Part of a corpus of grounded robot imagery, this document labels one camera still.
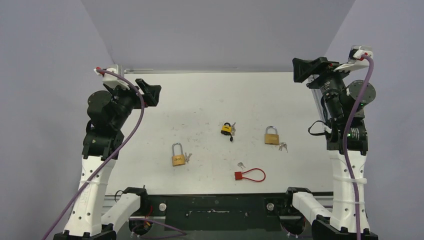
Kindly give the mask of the yellow black padlock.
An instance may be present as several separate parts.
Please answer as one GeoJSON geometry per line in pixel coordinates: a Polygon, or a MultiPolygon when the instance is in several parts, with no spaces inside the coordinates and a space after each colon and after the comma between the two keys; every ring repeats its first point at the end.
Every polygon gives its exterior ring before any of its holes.
{"type": "Polygon", "coordinates": [[[229,122],[225,122],[221,128],[220,133],[225,136],[229,136],[229,141],[233,141],[233,135],[232,135],[232,125],[229,122]]]}

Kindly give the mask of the keys beside long-shackle padlock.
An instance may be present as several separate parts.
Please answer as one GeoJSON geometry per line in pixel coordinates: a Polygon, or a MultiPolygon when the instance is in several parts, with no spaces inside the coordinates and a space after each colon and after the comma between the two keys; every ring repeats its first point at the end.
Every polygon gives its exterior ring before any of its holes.
{"type": "Polygon", "coordinates": [[[192,156],[192,153],[187,154],[186,152],[184,153],[184,159],[186,163],[190,162],[190,158],[192,156]]]}

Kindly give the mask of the keys of yellow padlock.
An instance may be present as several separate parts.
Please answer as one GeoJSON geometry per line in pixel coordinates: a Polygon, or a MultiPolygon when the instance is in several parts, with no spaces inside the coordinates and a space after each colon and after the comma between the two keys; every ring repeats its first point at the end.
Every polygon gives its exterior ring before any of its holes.
{"type": "Polygon", "coordinates": [[[235,125],[236,125],[236,122],[234,122],[234,123],[231,125],[231,135],[232,135],[232,136],[234,136],[234,135],[235,135],[235,132],[236,132],[235,125]]]}

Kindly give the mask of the brass padlock long shackle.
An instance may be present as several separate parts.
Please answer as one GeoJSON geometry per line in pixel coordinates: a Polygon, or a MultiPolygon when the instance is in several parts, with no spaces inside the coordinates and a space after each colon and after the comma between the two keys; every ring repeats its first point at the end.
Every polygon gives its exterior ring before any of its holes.
{"type": "Polygon", "coordinates": [[[183,151],[182,144],[175,142],[172,144],[172,157],[171,162],[173,167],[182,166],[186,164],[186,156],[183,151]]]}

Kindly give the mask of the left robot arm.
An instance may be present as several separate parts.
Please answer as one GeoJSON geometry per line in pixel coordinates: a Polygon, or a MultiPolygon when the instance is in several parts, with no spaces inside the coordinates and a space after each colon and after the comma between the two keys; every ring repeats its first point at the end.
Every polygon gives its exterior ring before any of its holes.
{"type": "Polygon", "coordinates": [[[162,87],[149,85],[143,79],[135,88],[125,83],[104,84],[105,89],[87,100],[89,121],[82,148],[82,169],[77,196],[70,200],[72,210],[62,232],[55,240],[112,240],[115,223],[102,222],[102,209],[107,185],[118,160],[119,151],[129,141],[121,129],[134,109],[155,107],[162,87]]]}

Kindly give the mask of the brass padlock short shackle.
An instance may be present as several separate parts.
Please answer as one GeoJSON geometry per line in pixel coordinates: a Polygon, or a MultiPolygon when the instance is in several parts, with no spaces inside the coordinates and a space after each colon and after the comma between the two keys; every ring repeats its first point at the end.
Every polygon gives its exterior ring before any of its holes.
{"type": "Polygon", "coordinates": [[[280,138],[278,135],[278,129],[275,126],[267,126],[264,134],[264,143],[266,145],[279,145],[280,138]]]}

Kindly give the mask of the keys near red lock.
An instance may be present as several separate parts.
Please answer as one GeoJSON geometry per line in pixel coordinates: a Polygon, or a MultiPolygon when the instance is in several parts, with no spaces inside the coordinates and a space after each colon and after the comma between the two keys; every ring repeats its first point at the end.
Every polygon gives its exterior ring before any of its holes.
{"type": "Polygon", "coordinates": [[[240,167],[242,170],[246,168],[242,162],[239,162],[237,166],[240,167]]]}

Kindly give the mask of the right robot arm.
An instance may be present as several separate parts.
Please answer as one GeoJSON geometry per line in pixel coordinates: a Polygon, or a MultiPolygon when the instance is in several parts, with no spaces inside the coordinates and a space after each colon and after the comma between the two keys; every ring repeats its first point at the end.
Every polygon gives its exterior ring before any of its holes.
{"type": "Polygon", "coordinates": [[[300,212],[311,225],[314,240],[376,240],[366,211],[365,163],[369,151],[364,107],[376,98],[370,82],[372,56],[364,53],[345,64],[325,57],[294,58],[293,80],[321,92],[321,133],[332,166],[333,200],[328,210],[311,193],[295,190],[283,199],[290,215],[300,212]]]}

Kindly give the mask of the keys beside short-shackle padlock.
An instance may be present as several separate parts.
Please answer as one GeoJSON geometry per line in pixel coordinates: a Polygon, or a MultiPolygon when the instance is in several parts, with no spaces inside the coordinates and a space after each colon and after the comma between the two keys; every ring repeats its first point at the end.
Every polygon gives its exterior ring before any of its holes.
{"type": "Polygon", "coordinates": [[[278,150],[279,151],[286,151],[286,152],[288,152],[288,145],[287,145],[287,143],[286,142],[281,142],[279,144],[278,150]]]}

